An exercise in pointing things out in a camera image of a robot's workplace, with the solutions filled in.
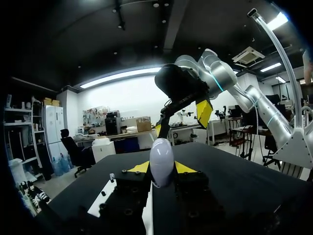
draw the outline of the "black table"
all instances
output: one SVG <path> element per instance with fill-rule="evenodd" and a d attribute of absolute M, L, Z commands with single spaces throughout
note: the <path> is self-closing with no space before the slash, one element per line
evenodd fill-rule
<path fill-rule="evenodd" d="M 239 158 L 201 143 L 188 143 L 173 147 L 175 160 L 209 178 L 209 187 L 226 216 L 238 212 L 273 211 L 283 201 L 303 193 L 309 183 L 284 175 L 267 167 Z M 149 160 L 149 151 L 110 155 L 98 162 L 69 185 L 49 206 L 61 218 L 77 214 L 79 205 L 89 209 L 100 190 L 110 179 L 109 174 L 133 168 Z M 153 188 L 153 217 L 155 235 L 176 234 L 179 229 L 179 209 L 174 186 Z M 45 216 L 37 219 L 49 227 Z"/>

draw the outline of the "printer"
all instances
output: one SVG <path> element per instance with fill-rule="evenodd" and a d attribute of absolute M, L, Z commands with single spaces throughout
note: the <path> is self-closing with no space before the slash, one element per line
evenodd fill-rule
<path fill-rule="evenodd" d="M 108 136 L 121 134 L 121 114 L 118 110 L 108 112 L 105 123 Z"/>

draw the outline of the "ceiling light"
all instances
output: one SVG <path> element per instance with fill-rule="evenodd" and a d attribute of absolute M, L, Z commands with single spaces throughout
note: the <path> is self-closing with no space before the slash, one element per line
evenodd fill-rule
<path fill-rule="evenodd" d="M 302 85 L 302 84 L 305 84 L 305 80 L 304 80 L 304 79 L 300 80 L 300 84 L 301 84 L 301 85 Z"/>
<path fill-rule="evenodd" d="M 275 67 L 278 67 L 278 66 L 281 66 L 281 65 L 282 65 L 281 63 L 276 63 L 276 64 L 274 64 L 274 65 L 271 65 L 271 66 L 269 66 L 269 67 L 266 67 L 265 69 L 262 69 L 261 72 L 266 72 L 267 70 L 271 70 L 271 69 L 273 69 L 273 68 L 275 68 Z"/>
<path fill-rule="evenodd" d="M 281 77 L 276 77 L 276 79 L 277 79 L 278 81 L 280 81 L 281 83 L 286 83 L 286 81 L 285 81 L 283 78 L 281 78 Z"/>
<path fill-rule="evenodd" d="M 288 18 L 283 13 L 279 12 L 276 18 L 268 23 L 268 27 L 273 31 L 286 22 L 288 22 Z"/>
<path fill-rule="evenodd" d="M 92 87 L 94 85 L 103 83 L 103 82 L 108 82 L 108 81 L 112 81 L 118 78 L 122 78 L 122 77 L 129 77 L 129 76 L 134 76 L 134 75 L 140 75 L 140 74 L 146 74 L 146 73 L 156 73 L 161 69 L 161 67 L 157 67 L 157 68 L 150 68 L 150 69 L 143 69 L 143 70 L 134 70 L 134 71 L 129 71 L 129 72 L 122 72 L 122 73 L 118 73 L 118 74 L 114 74 L 111 76 L 107 76 L 107 77 L 103 77 L 97 80 L 94 80 L 92 82 L 86 83 L 84 85 L 81 85 L 81 88 L 88 88 L 88 87 Z"/>

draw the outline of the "white box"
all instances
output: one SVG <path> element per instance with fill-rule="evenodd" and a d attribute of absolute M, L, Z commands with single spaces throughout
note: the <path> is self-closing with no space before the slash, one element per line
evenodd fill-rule
<path fill-rule="evenodd" d="M 92 146 L 92 152 L 97 163 L 108 155 L 116 154 L 114 142 L 111 141 L 109 144 Z"/>

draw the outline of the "ceiling air conditioner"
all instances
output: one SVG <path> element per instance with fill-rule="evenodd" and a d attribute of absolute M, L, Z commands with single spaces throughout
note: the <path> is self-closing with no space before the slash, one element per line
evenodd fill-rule
<path fill-rule="evenodd" d="M 236 55 L 232 60 L 234 63 L 239 62 L 245 65 L 249 64 L 252 61 L 256 61 L 259 58 L 264 58 L 265 56 L 260 52 L 256 51 L 252 47 L 247 47 L 245 50 Z"/>

